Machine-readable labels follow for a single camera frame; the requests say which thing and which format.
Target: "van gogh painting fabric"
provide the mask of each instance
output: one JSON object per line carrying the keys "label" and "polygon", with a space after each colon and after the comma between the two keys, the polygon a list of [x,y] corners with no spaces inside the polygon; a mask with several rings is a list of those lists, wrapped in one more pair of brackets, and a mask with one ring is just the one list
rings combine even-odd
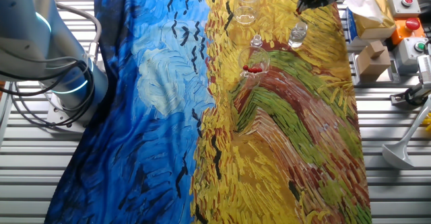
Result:
{"label": "van gogh painting fabric", "polygon": [[241,26],[234,0],[95,0],[110,87],[46,223],[371,223],[337,8],[305,11],[292,50],[296,2]]}

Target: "small glass bottle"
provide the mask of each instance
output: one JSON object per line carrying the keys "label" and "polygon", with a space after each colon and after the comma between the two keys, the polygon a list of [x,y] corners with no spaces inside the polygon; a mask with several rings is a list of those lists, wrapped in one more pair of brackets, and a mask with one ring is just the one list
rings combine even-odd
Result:
{"label": "small glass bottle", "polygon": [[255,35],[250,41],[250,46],[261,47],[263,45],[262,37],[260,35]]}
{"label": "small glass bottle", "polygon": [[305,36],[307,35],[308,26],[305,22],[298,22],[295,28],[292,29],[289,36],[289,46],[292,48],[298,48],[304,42]]}

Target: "metal grating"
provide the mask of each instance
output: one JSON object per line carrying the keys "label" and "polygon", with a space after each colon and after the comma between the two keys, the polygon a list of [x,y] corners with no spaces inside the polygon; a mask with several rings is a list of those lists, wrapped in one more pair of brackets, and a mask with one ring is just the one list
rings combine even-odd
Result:
{"label": "metal grating", "polygon": [[[93,0],[58,0],[93,13]],[[339,5],[347,30],[345,5]],[[89,20],[66,11],[61,17],[75,37],[88,49],[94,36]],[[351,62],[352,75],[355,72]],[[418,129],[408,147],[414,170],[392,169],[381,155],[383,143],[395,143],[414,121],[418,109],[402,110],[391,105],[391,94],[405,91],[417,77],[402,77],[399,85],[356,88],[359,123],[367,169],[374,224],[431,223],[431,133]],[[38,90],[38,84],[23,82],[20,90]],[[26,98],[31,110],[46,118],[48,102],[44,96]],[[63,174],[81,135],[50,134],[31,125],[12,106],[0,148],[0,223],[43,223],[56,185]]]}

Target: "emergency stop button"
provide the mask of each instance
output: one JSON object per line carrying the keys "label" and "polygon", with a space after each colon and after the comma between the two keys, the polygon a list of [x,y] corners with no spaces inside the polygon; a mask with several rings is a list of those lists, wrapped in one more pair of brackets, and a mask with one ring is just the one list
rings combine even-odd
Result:
{"label": "emergency stop button", "polygon": [[420,22],[417,18],[409,18],[405,21],[405,29],[412,32],[420,28]]}

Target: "control box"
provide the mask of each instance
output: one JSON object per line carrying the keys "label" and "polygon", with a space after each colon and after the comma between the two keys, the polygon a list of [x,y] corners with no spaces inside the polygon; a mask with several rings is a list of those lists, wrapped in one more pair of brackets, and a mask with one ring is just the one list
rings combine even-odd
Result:
{"label": "control box", "polygon": [[418,0],[387,0],[394,18],[418,17],[420,7]]}
{"label": "control box", "polygon": [[424,55],[426,38],[404,38],[394,49],[395,65],[400,75],[418,72],[417,57]]}
{"label": "control box", "polygon": [[398,45],[404,38],[425,38],[424,28],[419,18],[395,19],[395,25],[395,31],[391,36],[394,45]]}

